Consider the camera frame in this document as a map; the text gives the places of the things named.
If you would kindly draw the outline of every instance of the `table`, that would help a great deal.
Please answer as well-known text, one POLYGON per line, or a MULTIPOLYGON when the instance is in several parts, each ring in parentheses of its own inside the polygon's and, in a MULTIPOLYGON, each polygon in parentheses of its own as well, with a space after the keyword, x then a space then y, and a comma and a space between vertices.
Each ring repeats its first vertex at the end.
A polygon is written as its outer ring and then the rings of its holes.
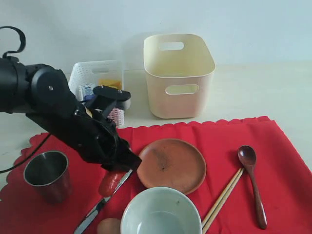
MULTIPOLYGON (((150 112, 144 71, 126 71, 124 81, 132 94, 124 127, 269 116, 312 169, 312 61, 218 66, 205 111, 187 119, 160 119, 150 112)), ((0 113, 0 129, 0 170, 12 166, 30 137, 44 132, 23 114, 0 113)), ((0 189, 6 175, 0 174, 0 189)))

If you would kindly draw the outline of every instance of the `knife blade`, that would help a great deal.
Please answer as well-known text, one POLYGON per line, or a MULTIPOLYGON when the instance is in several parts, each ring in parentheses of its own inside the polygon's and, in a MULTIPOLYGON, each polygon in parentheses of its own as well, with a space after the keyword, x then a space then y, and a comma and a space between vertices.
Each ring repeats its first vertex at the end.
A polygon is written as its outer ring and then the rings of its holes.
MULTIPOLYGON (((118 185, 115 188, 115 191, 113 195, 116 193, 116 191, 122 186, 122 184, 129 178, 131 175, 132 170, 129 170, 120 180, 118 185)), ((92 221, 96 218, 100 210, 104 207, 104 205, 111 199, 113 196, 108 196, 102 198, 90 211, 89 213, 85 216, 85 218, 81 221, 81 223, 78 225, 76 230, 74 231, 74 234, 82 234, 84 230, 92 223, 92 221)))

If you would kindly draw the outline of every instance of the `white wall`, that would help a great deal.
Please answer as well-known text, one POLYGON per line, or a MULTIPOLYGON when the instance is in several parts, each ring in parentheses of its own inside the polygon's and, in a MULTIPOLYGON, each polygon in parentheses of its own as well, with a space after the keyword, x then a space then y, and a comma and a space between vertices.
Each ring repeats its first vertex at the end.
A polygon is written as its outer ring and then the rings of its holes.
MULTIPOLYGON (((0 0, 0 25, 26 33, 23 63, 69 73, 102 59, 142 69, 143 40, 158 33, 202 36, 218 64, 311 60, 311 9, 311 0, 0 0)), ((1 54, 17 43, 0 30, 1 54)))

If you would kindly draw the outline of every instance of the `brown egg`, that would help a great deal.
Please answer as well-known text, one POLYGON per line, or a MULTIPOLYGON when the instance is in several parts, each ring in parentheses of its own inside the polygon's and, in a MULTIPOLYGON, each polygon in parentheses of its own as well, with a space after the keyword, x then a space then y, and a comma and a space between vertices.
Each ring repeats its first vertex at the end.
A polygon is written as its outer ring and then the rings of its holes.
POLYGON ((97 234, 120 234, 120 223, 116 218, 104 219, 97 226, 97 234))

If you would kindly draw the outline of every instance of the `white bowl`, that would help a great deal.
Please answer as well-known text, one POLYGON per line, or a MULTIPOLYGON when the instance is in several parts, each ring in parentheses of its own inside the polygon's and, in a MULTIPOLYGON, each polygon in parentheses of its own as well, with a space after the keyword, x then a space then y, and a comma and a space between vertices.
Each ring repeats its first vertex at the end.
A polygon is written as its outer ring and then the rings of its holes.
POLYGON ((121 219, 121 234, 201 234, 197 208, 183 193, 155 187, 139 193, 121 219))

